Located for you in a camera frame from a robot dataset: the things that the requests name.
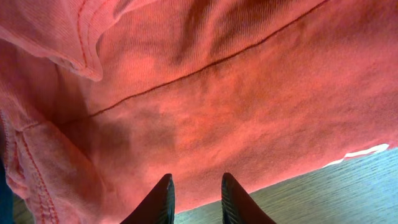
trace fabric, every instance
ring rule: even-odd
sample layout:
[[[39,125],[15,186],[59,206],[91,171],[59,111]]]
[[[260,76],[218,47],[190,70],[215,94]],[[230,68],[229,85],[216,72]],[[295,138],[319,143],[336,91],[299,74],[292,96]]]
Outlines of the fabric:
[[[176,210],[398,135],[396,1],[5,0],[7,183],[37,223]]]

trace stitching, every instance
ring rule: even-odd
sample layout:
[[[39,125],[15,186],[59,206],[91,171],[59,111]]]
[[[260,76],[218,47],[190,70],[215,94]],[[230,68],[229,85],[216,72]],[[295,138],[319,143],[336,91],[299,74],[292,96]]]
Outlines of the stitching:
[[[28,149],[27,149],[27,144],[25,143],[25,139],[23,138],[23,136],[22,136],[22,140],[23,140],[23,142],[24,142],[24,145],[25,145],[26,151],[28,152],[28,154],[30,154],[30,152],[29,152],[29,151],[28,151]],[[39,198],[39,205],[40,205],[40,217],[42,218],[42,223],[45,223],[45,217],[44,217],[44,206],[43,206],[42,197],[41,197],[41,195],[40,195],[40,191],[37,193],[37,196],[38,196],[38,198]]]
[[[18,159],[18,152],[17,152],[17,150],[14,150],[14,160],[17,161],[17,167],[16,167],[17,173],[18,173],[23,179],[25,179],[24,173],[21,172],[21,165],[19,164],[19,159]]]
[[[5,28],[0,26],[0,31],[5,32],[7,35],[12,36],[12,38],[15,39],[15,37],[20,36],[21,34],[19,34],[18,32],[13,32],[12,30],[6,30]],[[25,37],[22,36],[20,37],[20,41],[16,42],[16,45],[20,46],[20,45],[25,45],[25,44],[29,44],[35,48],[39,48],[39,49],[44,49],[48,52],[50,52],[51,55],[60,58],[63,60],[63,58],[66,58],[67,61],[69,62],[73,62],[77,65],[81,65],[79,60],[75,60],[73,57],[69,56],[69,55],[65,55],[62,52],[58,52],[54,49],[51,49],[45,45],[39,45],[38,43],[34,42],[30,37]]]
[[[8,168],[8,162],[9,162],[9,160],[8,160],[8,156],[9,156],[9,132],[8,132],[8,130],[7,130],[7,127],[6,127],[6,122],[5,122],[5,119],[4,119],[4,114],[2,113],[2,111],[0,111],[0,121],[2,122],[2,124],[3,124],[3,126],[4,126],[4,133],[5,133],[5,137],[6,137],[6,150],[5,150],[5,152],[4,152],[4,169],[5,169],[5,171],[6,171],[6,178],[8,178],[9,180],[11,180],[13,183],[15,183],[18,187],[20,187],[20,188],[22,188],[22,189],[27,189],[27,187],[24,187],[24,186],[21,186],[20,184],[18,184],[15,180],[13,180],[8,174],[7,174],[7,168]],[[16,143],[16,141],[14,141],[14,143],[15,143],[15,151],[17,151],[17,143]],[[43,213],[43,203],[42,203],[42,199],[41,199],[41,196],[40,196],[40,194],[37,194],[37,196],[39,197],[39,205],[40,205],[40,216],[41,216],[41,218],[42,218],[42,223],[45,223],[45,220],[44,220],[44,213]]]
[[[78,69],[77,71],[81,71],[81,70],[87,68],[87,58],[86,58],[85,50],[83,48],[83,41],[82,41],[82,38],[81,38],[81,27],[80,27],[81,12],[83,11],[83,8],[84,8],[86,2],[87,2],[87,0],[83,1],[83,4],[81,4],[81,6],[79,8],[79,11],[77,13],[77,34],[79,36],[80,48],[81,48],[81,51],[83,52],[83,60],[85,61],[85,67],[81,68],[81,69]]]
[[[303,14],[299,15],[296,19],[294,19],[294,20],[288,22],[286,25],[284,25],[284,26],[280,27],[279,29],[275,30],[273,33],[269,34],[268,36],[266,36],[265,38],[263,38],[263,39],[260,40],[259,42],[255,43],[255,44],[252,44],[252,45],[249,45],[248,47],[245,47],[245,48],[243,48],[243,49],[237,51],[236,53],[231,54],[231,55],[229,55],[229,56],[227,56],[227,57],[225,57],[225,58],[221,58],[221,59],[219,59],[219,60],[216,60],[216,61],[214,61],[214,62],[211,62],[211,63],[209,63],[208,65],[204,66],[203,68],[200,68],[199,70],[197,70],[197,71],[195,71],[195,72],[189,73],[188,75],[182,76],[182,77],[177,78],[177,79],[175,79],[175,80],[172,80],[172,81],[170,81],[170,82],[163,83],[163,84],[161,84],[161,85],[155,86],[155,87],[150,88],[150,89],[148,89],[148,90],[146,90],[146,91],[143,91],[143,92],[141,92],[141,93],[137,93],[137,94],[134,94],[134,95],[131,95],[131,96],[127,96],[127,97],[125,97],[125,98],[119,100],[119,101],[116,102],[115,104],[113,104],[113,105],[111,105],[111,106],[109,106],[109,107],[107,107],[107,108],[105,108],[105,109],[99,110],[99,111],[97,111],[97,112],[95,112],[95,113],[93,113],[93,114],[89,114],[89,115],[85,116],[84,118],[73,119],[73,120],[71,120],[71,121],[67,121],[67,122],[62,123],[62,124],[60,124],[60,125],[69,125],[69,124],[72,124],[72,123],[74,123],[74,122],[83,121],[83,120],[85,120],[85,119],[90,119],[90,118],[92,118],[92,117],[94,117],[94,116],[97,116],[97,115],[99,115],[99,114],[101,114],[101,113],[104,113],[104,112],[107,111],[107,110],[110,110],[110,109],[116,107],[117,105],[119,105],[119,104],[122,103],[123,101],[126,101],[126,100],[128,100],[128,99],[131,99],[131,98],[134,98],[134,97],[137,97],[137,96],[141,96],[141,95],[143,95],[143,94],[146,94],[146,93],[148,93],[148,92],[150,92],[150,91],[156,90],[156,89],[161,88],[161,87],[163,87],[163,86],[166,86],[166,85],[169,85],[169,84],[171,84],[171,83],[174,83],[174,82],[177,82],[177,81],[186,79],[186,78],[188,78],[188,77],[190,77],[190,76],[192,76],[192,75],[194,75],[194,74],[200,73],[200,72],[202,72],[202,71],[204,71],[204,70],[206,70],[207,68],[210,68],[210,67],[212,67],[212,66],[215,66],[215,65],[218,65],[218,64],[222,64],[223,62],[226,62],[226,61],[228,61],[229,59],[234,58],[235,56],[237,56],[237,55],[239,55],[239,54],[241,54],[241,53],[243,53],[243,52],[245,52],[245,51],[247,51],[247,50],[249,50],[249,49],[253,49],[253,48],[255,48],[255,47],[257,47],[257,46],[263,44],[264,42],[266,42],[267,40],[269,40],[269,39],[272,38],[273,36],[277,35],[279,32],[282,32],[283,30],[285,30],[285,29],[288,28],[289,26],[292,26],[293,24],[295,24],[297,21],[302,20],[302,19],[303,19],[304,17],[306,17],[307,15],[309,15],[309,14],[311,14],[312,12],[316,11],[317,9],[321,8],[324,4],[326,4],[326,3],[329,2],[329,1],[330,1],[330,0],[324,0],[324,1],[320,2],[319,4],[317,4],[316,6],[314,6],[313,8],[311,8],[311,9],[309,9],[308,11],[304,12]],[[101,7],[104,6],[104,4],[107,3],[107,2],[109,2],[109,0],[107,0],[106,2],[104,2],[104,3],[101,5]]]
[[[34,168],[36,170],[36,173],[39,176],[41,185],[43,186],[44,191],[45,191],[45,193],[47,194],[47,196],[49,198],[49,201],[50,201],[50,204],[51,204],[51,207],[49,207],[49,212],[50,212],[51,215],[52,215],[52,213],[55,214],[55,222],[59,223],[59,219],[58,219],[57,211],[55,210],[54,203],[52,202],[50,193],[48,192],[47,187],[44,184],[44,180],[43,180],[42,174],[40,173],[39,168],[37,167],[35,161],[33,160],[32,154],[29,151],[29,148],[27,146],[27,143],[25,141],[25,137],[24,137],[23,133],[21,135],[21,139],[22,139],[22,141],[24,143],[24,146],[25,146],[25,149],[26,149],[26,153],[28,154],[28,157],[29,157],[30,161],[33,163],[33,166],[34,166]]]
[[[99,8],[94,12],[93,16],[90,19],[90,22],[88,23],[88,28],[87,28],[87,44],[88,44],[88,55],[90,56],[90,62],[93,63],[93,55],[91,54],[91,50],[90,50],[90,28],[91,28],[91,23],[94,20],[95,15],[97,15],[97,13],[102,9],[102,7],[105,6],[106,3],[110,2],[110,0],[106,0],[105,2],[103,2]]]

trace wood grain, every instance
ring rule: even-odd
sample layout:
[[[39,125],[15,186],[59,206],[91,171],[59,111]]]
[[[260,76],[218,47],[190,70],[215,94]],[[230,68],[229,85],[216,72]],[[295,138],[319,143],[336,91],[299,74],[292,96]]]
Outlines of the wood grain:
[[[344,161],[251,194],[277,223],[398,223],[398,150]],[[222,223],[221,203],[175,223]]]

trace wooden floor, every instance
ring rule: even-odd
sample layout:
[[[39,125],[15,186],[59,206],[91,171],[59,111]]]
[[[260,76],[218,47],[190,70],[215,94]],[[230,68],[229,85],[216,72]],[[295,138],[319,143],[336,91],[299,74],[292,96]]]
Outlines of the wooden floor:
[[[344,161],[251,194],[277,223],[398,223],[398,149]],[[15,223],[33,223],[14,201]],[[175,223],[222,223],[220,202]]]

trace seam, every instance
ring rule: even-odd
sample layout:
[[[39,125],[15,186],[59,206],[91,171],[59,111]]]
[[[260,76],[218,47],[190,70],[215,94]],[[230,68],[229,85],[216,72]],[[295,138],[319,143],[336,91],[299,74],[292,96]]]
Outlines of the seam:
[[[6,178],[9,179],[16,186],[22,188],[23,190],[27,190],[28,189],[27,187],[22,186],[21,184],[18,184],[10,175],[6,174]]]
[[[81,63],[79,61],[75,60],[73,57],[71,57],[69,55],[65,55],[62,52],[58,52],[58,51],[56,51],[56,50],[54,50],[54,49],[52,49],[50,47],[47,47],[45,45],[39,45],[36,42],[32,41],[32,39],[30,39],[30,38],[28,38],[26,36],[21,36],[21,34],[17,34],[13,30],[7,30],[7,29],[3,28],[2,26],[0,26],[0,32],[3,32],[3,33],[5,33],[8,36],[12,36],[13,39],[17,39],[16,42],[13,42],[11,39],[8,39],[8,38],[5,39],[6,41],[14,44],[15,46],[18,46],[18,47],[22,48],[21,47],[22,45],[29,44],[29,45],[31,45],[31,46],[33,46],[35,48],[44,49],[46,52],[50,53],[50,56],[55,56],[55,57],[58,57],[60,59],[65,59],[68,62],[71,62],[71,63],[74,63],[76,65],[81,66]],[[30,53],[31,55],[35,56],[35,54],[32,54],[30,51],[28,51],[28,50],[26,50],[26,51],[28,53]]]
[[[18,159],[18,151],[14,150],[14,160],[17,162],[17,167],[16,167],[16,171],[17,174],[20,175],[20,177],[22,177],[23,179],[25,179],[25,175],[23,172],[21,172],[21,166],[19,165],[19,159]]]
[[[2,124],[2,128],[4,130],[4,140],[6,141],[5,143],[5,149],[4,149],[4,169],[7,171],[8,167],[8,150],[9,150],[9,133],[6,127],[6,119],[4,117],[4,113],[0,110],[0,122]]]
[[[93,23],[93,20],[94,20],[95,16],[97,15],[97,13],[98,13],[103,7],[105,7],[105,5],[106,5],[107,3],[109,3],[109,2],[110,2],[110,0],[106,0],[105,2],[103,2],[103,3],[99,6],[99,8],[93,13],[93,16],[91,17],[90,22],[88,23],[88,28],[87,28],[87,44],[88,44],[88,54],[89,54],[89,56],[90,56],[90,63],[93,63],[93,55],[91,54],[91,50],[90,50],[90,30],[91,30],[91,25],[92,25],[92,23]]]
[[[225,57],[225,58],[221,58],[221,59],[219,59],[219,60],[216,60],[215,62],[209,63],[208,65],[204,66],[203,68],[201,68],[201,69],[199,69],[199,70],[197,70],[197,71],[195,71],[195,72],[189,73],[188,75],[185,75],[185,76],[182,76],[182,77],[177,78],[177,79],[175,79],[175,80],[172,80],[172,81],[170,81],[170,82],[163,83],[163,84],[161,84],[161,85],[155,86],[155,87],[150,88],[150,89],[148,89],[148,90],[146,90],[146,91],[143,91],[143,92],[141,92],[141,93],[137,93],[137,94],[134,94],[134,95],[131,95],[131,96],[127,96],[127,97],[125,97],[125,98],[119,100],[119,101],[116,102],[115,104],[113,104],[113,105],[111,105],[111,106],[109,106],[109,107],[107,107],[107,108],[105,108],[105,109],[99,110],[99,111],[97,111],[97,112],[95,112],[95,113],[93,113],[93,114],[89,114],[88,116],[86,116],[86,117],[84,117],[84,118],[73,119],[73,120],[71,120],[71,121],[67,121],[67,122],[65,122],[65,123],[61,123],[60,125],[68,125],[68,124],[72,124],[72,123],[74,123],[74,122],[83,121],[83,120],[85,120],[85,119],[92,118],[92,117],[97,116],[97,115],[99,115],[99,114],[101,114],[101,113],[104,113],[104,112],[107,111],[107,110],[113,109],[113,108],[116,107],[117,105],[121,104],[123,101],[126,101],[126,100],[128,100],[128,99],[130,99],[130,98],[134,98],[134,97],[137,97],[137,96],[144,95],[144,94],[146,94],[146,93],[148,93],[148,92],[150,92],[150,91],[154,91],[154,90],[156,90],[156,89],[158,89],[158,88],[162,88],[163,86],[166,86],[166,85],[169,85],[169,84],[171,84],[171,83],[178,82],[178,81],[180,81],[180,80],[186,79],[186,78],[188,78],[188,77],[190,77],[190,76],[192,76],[192,75],[194,75],[194,74],[200,73],[200,72],[206,70],[207,68],[210,68],[210,67],[215,66],[215,65],[217,65],[217,64],[222,64],[223,62],[226,62],[226,61],[228,61],[229,59],[234,58],[235,56],[237,56],[237,55],[243,53],[244,51],[247,51],[247,50],[249,50],[249,49],[253,49],[253,48],[255,48],[255,47],[257,47],[257,46],[263,44],[264,42],[266,42],[267,40],[269,40],[271,37],[275,36],[275,35],[278,34],[279,32],[285,30],[286,28],[288,28],[288,27],[291,26],[292,24],[294,24],[294,23],[296,23],[297,21],[301,20],[301,19],[304,18],[305,16],[311,14],[313,11],[315,11],[315,10],[317,10],[318,8],[322,7],[322,6],[323,6],[326,2],[328,2],[328,1],[329,1],[329,0],[324,0],[324,1],[320,2],[320,3],[317,4],[315,7],[311,8],[311,9],[308,10],[307,12],[304,12],[302,15],[298,16],[298,18],[296,18],[296,19],[290,21],[289,23],[287,23],[286,25],[284,25],[284,26],[282,26],[281,28],[277,29],[277,30],[274,31],[273,33],[269,34],[268,36],[266,36],[265,38],[263,38],[263,39],[260,40],[259,42],[255,43],[255,44],[252,44],[252,45],[249,45],[248,47],[245,47],[244,49],[239,50],[239,51],[237,51],[236,53],[234,53],[234,54],[232,54],[232,55],[229,55],[229,56],[227,56],[227,57]]]
[[[26,202],[26,205],[27,205],[28,209],[31,210],[31,208],[29,208],[29,207],[30,207],[30,201],[31,201],[31,199],[30,199],[30,198],[27,198],[27,199],[24,199],[24,200],[25,200],[25,202]],[[39,202],[40,202],[40,208],[42,208],[40,196],[39,196]],[[45,224],[45,220],[44,220],[44,215],[43,215],[43,213],[41,214],[41,218],[42,218],[42,223]]]
[[[21,128],[21,132],[23,132],[23,131],[25,131],[25,130],[27,130],[27,129],[30,129],[30,128],[34,128],[34,127],[39,126],[39,125],[44,124],[44,123],[45,123],[45,121],[40,121],[40,122],[35,121],[34,124],[29,124],[29,125],[27,125],[27,126],[25,126],[25,127],[22,127],[22,128]]]
[[[78,13],[77,13],[77,34],[78,34],[78,37],[79,37],[80,48],[81,48],[81,52],[83,53],[83,60],[85,62],[85,66],[84,66],[84,68],[76,69],[76,71],[81,71],[81,70],[87,68],[87,66],[88,66],[87,65],[86,53],[85,53],[85,50],[83,48],[83,40],[82,40],[82,37],[81,37],[81,26],[80,26],[80,24],[81,24],[81,12],[83,11],[83,8],[86,5],[86,3],[87,3],[87,0],[84,0],[83,3],[81,4],[80,8],[79,8]]]
[[[39,205],[40,205],[40,216],[42,218],[42,223],[45,224],[45,218],[44,218],[44,207],[43,207],[43,201],[42,201],[42,197],[40,196],[40,193],[37,194],[37,196],[39,197]]]
[[[21,133],[21,139],[22,139],[22,142],[24,143],[24,146],[25,146],[25,149],[26,149],[26,153],[28,154],[28,157],[29,157],[30,161],[32,162],[32,164],[33,164],[33,166],[35,168],[35,171],[36,171],[37,175],[39,176],[39,180],[40,180],[40,183],[41,183],[41,185],[42,185],[42,187],[44,189],[44,192],[47,194],[47,197],[49,198],[49,202],[50,202],[49,212],[50,212],[50,215],[52,216],[54,214],[55,215],[55,217],[54,217],[55,218],[55,223],[59,223],[59,219],[58,219],[57,211],[55,210],[54,203],[52,202],[50,193],[48,192],[47,187],[45,186],[42,174],[40,173],[39,168],[37,167],[35,161],[33,160],[33,156],[32,156],[32,154],[29,151],[29,148],[28,148],[28,145],[27,145],[27,143],[25,141],[25,137],[24,137],[23,133]]]

